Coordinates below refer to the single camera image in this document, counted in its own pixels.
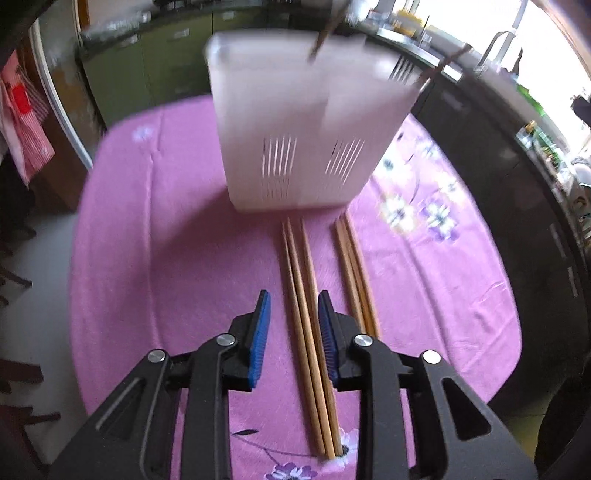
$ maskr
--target red cloth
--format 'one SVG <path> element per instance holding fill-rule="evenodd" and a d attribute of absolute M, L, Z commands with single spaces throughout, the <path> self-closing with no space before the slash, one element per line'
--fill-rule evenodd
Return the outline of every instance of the red cloth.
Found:
<path fill-rule="evenodd" d="M 0 73 L 0 89 L 0 130 L 23 182 L 28 185 L 31 178 L 53 158 L 55 151 L 31 106 L 16 53 L 10 56 Z"/>

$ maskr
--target chopsticks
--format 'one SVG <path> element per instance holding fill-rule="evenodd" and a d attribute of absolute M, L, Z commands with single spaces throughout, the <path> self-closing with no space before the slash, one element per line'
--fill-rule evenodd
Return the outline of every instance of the chopsticks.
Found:
<path fill-rule="evenodd" d="M 314 271 L 314 262 L 312 260 L 312 251 L 306 232 L 304 219 L 301 220 L 301 233 L 304 241 L 304 259 L 306 261 L 306 273 L 308 276 L 308 293 L 310 306 L 310 318 L 314 330 L 314 344 L 316 346 L 316 355 L 320 363 L 320 374 L 322 376 L 322 387 L 324 389 L 324 400 L 329 414 L 330 435 L 332 437 L 335 455 L 343 455 L 343 445 L 340 442 L 339 419 L 336 415 L 335 392 L 329 373 L 326 368 L 326 358 L 324 357 L 324 347 L 322 345 L 322 334 L 320 333 L 320 321 L 318 318 L 318 285 L 316 283 L 316 273 Z"/>
<path fill-rule="evenodd" d="M 317 346 L 314 343 L 310 311 L 306 301 L 296 241 L 289 220 L 283 224 L 283 241 L 290 276 L 288 286 L 290 288 L 298 357 L 306 390 L 306 401 L 314 432 L 314 440 L 319 454 L 326 454 L 329 459 L 334 459 L 336 455 L 329 421 L 329 405 L 325 397 Z M 326 362 L 323 361 L 323 365 L 324 371 L 326 371 Z"/>
<path fill-rule="evenodd" d="M 371 293 L 363 253 L 349 212 L 345 212 L 337 219 L 335 228 L 353 316 L 359 322 L 362 333 L 379 339 L 382 335 L 377 309 Z"/>

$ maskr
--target window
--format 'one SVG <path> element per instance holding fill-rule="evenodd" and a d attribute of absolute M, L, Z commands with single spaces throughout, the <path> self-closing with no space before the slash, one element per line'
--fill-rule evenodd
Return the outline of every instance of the window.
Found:
<path fill-rule="evenodd" d="M 591 80 L 560 29 L 533 3 L 528 3 L 517 36 L 502 66 L 511 70 L 519 50 L 519 83 L 560 129 L 571 152 L 577 154 L 589 139 L 589 127 L 571 110 L 571 97 L 591 92 Z"/>
<path fill-rule="evenodd" d="M 520 6 L 521 0 L 421 0 L 415 14 L 484 53 L 495 33 L 512 27 Z M 502 43 L 497 41 L 489 58 Z"/>
<path fill-rule="evenodd" d="M 403 7 L 409 2 L 396 2 Z M 524 4 L 525 11 L 519 9 Z M 591 138 L 589 127 L 571 110 L 571 97 L 591 93 L 591 80 L 577 54 L 550 17 L 527 0 L 420 0 L 416 16 L 484 53 L 495 33 L 517 24 L 517 36 L 501 60 L 511 70 L 523 48 L 519 83 L 542 105 L 562 132 L 570 150 L 578 153 Z M 494 59 L 501 37 L 489 54 Z"/>

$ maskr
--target green cabinet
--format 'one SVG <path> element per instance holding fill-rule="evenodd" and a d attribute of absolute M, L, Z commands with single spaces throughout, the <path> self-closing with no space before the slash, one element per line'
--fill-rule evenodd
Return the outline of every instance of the green cabinet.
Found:
<path fill-rule="evenodd" d="M 209 92 L 203 48 L 211 35 L 211 14 L 142 34 L 145 74 L 156 105 Z"/>
<path fill-rule="evenodd" d="M 213 14 L 213 31 L 235 30 L 237 28 L 265 28 L 267 11 L 262 8 L 226 10 Z"/>
<path fill-rule="evenodd" d="M 84 60 L 83 66 L 107 127 L 152 106 L 138 35 Z"/>

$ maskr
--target floral pattern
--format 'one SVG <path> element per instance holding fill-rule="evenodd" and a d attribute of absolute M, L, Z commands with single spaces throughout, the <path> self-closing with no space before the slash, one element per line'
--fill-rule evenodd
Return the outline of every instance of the floral pattern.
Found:
<path fill-rule="evenodd" d="M 421 140 L 417 143 L 418 152 L 428 160 L 441 156 L 439 147 L 433 140 Z"/>
<path fill-rule="evenodd" d="M 142 143 L 149 140 L 154 136 L 154 131 L 154 127 L 151 127 L 150 125 L 142 125 L 141 127 L 136 128 L 132 133 L 134 142 Z"/>
<path fill-rule="evenodd" d="M 275 465 L 271 473 L 265 475 L 266 480 L 311 480 L 318 472 L 309 466 L 298 467 L 295 463 L 289 462 L 285 465 Z"/>
<path fill-rule="evenodd" d="M 391 229 L 410 233 L 415 228 L 414 208 L 400 196 L 387 198 L 381 206 L 382 216 Z"/>
<path fill-rule="evenodd" d="M 323 473 L 342 472 L 347 465 L 357 464 L 357 448 L 359 445 L 359 430 L 353 429 L 349 433 L 339 428 L 340 442 L 343 445 L 343 455 L 329 460 L 322 468 Z"/>
<path fill-rule="evenodd" d="M 441 172 L 436 178 L 439 192 L 445 195 L 451 202 L 456 205 L 463 205 L 466 201 L 466 192 L 457 178 L 450 174 Z"/>
<path fill-rule="evenodd" d="M 382 158 L 374 173 L 401 187 L 406 186 L 414 178 L 413 168 L 408 163 L 390 155 Z"/>
<path fill-rule="evenodd" d="M 450 216 L 449 207 L 437 202 L 428 203 L 422 210 L 427 218 L 427 227 L 437 240 L 455 240 L 457 238 L 457 222 Z"/>

